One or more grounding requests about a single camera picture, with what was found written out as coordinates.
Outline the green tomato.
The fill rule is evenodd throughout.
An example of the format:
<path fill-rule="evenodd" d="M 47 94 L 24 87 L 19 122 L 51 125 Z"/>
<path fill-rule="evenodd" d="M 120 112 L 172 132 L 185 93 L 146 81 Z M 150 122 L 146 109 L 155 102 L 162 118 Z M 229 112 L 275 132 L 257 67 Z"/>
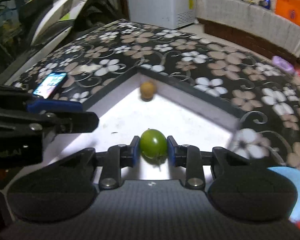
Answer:
<path fill-rule="evenodd" d="M 167 139 L 159 130 L 147 129 L 140 138 L 140 151 L 146 160 L 160 165 L 167 158 Z"/>

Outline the smartphone with lit screen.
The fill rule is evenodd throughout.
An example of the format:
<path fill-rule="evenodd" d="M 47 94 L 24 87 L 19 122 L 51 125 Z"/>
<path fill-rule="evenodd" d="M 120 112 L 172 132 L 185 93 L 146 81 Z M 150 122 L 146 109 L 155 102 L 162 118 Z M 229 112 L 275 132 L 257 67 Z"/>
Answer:
<path fill-rule="evenodd" d="M 59 87 L 65 84 L 68 75 L 65 72 L 49 74 L 32 92 L 35 96 L 40 96 L 44 99 L 50 98 Z"/>

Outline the black white shallow tray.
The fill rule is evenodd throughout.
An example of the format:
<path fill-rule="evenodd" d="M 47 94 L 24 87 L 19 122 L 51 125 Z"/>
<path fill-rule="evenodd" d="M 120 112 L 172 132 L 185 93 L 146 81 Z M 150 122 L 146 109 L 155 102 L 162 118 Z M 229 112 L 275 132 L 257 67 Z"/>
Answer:
<path fill-rule="evenodd" d="M 157 88 L 152 100 L 141 98 L 140 86 L 147 81 Z M 97 114 L 98 128 L 92 133 L 57 136 L 44 152 L 43 165 L 87 147 L 104 152 L 113 145 L 129 144 L 149 128 L 202 151 L 227 147 L 243 116 L 242 110 L 226 100 L 145 69 L 130 70 L 88 99 L 84 107 Z"/>

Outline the brown kiwi fruit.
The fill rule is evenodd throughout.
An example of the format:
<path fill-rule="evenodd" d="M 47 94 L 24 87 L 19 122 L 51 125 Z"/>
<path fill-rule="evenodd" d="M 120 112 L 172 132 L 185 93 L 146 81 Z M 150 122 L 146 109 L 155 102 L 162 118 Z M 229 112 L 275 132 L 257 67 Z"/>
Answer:
<path fill-rule="evenodd" d="M 141 98 L 143 100 L 152 100 L 154 94 L 156 93 L 156 85 L 151 82 L 151 81 L 147 81 L 147 82 L 143 82 L 140 86 L 140 94 L 141 94 Z"/>

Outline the white black scooter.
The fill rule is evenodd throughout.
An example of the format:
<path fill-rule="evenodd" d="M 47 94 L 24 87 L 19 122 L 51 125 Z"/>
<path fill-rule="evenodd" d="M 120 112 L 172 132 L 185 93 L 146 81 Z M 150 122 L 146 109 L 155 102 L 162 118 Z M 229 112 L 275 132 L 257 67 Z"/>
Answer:
<path fill-rule="evenodd" d="M 49 55 L 93 0 L 0 0 L 0 84 Z"/>

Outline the black floral tablecloth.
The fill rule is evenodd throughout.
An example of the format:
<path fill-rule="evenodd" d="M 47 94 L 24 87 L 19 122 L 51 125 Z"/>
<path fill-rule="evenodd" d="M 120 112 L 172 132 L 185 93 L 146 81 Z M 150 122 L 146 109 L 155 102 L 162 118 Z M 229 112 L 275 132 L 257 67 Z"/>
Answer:
<path fill-rule="evenodd" d="M 300 78 L 255 55 L 190 33 L 118 20 L 51 52 L 13 85 L 33 91 L 49 74 L 68 80 L 56 98 L 91 102 L 146 69 L 245 113 L 231 149 L 300 170 Z"/>

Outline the purple plastic toy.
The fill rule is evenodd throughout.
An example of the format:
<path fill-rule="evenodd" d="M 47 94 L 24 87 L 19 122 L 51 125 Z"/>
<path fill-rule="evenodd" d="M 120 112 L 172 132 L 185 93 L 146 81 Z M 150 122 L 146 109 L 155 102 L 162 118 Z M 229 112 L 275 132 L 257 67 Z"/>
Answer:
<path fill-rule="evenodd" d="M 286 61 L 285 59 L 283 59 L 279 56 L 273 56 L 271 61 L 272 61 L 273 65 L 279 67 L 284 72 L 286 72 L 290 75 L 294 75 L 294 73 L 295 73 L 294 66 L 291 63 L 289 63 L 288 61 Z"/>

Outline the low cabinet with lace cloth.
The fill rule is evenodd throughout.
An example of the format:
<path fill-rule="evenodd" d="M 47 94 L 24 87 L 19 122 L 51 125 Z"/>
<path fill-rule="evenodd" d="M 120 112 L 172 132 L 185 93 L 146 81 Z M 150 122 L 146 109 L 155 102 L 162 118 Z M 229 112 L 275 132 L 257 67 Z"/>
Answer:
<path fill-rule="evenodd" d="M 290 63 L 300 58 L 300 26 L 240 0 L 199 0 L 197 18 L 206 34 Z"/>

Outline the white chest freezer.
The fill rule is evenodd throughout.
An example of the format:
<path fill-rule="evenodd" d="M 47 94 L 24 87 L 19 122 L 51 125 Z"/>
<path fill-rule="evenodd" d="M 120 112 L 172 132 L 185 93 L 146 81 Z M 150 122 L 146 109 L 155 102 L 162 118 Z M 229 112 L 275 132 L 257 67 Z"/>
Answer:
<path fill-rule="evenodd" d="M 196 0 L 127 0 L 129 19 L 133 22 L 178 29 L 192 24 Z"/>

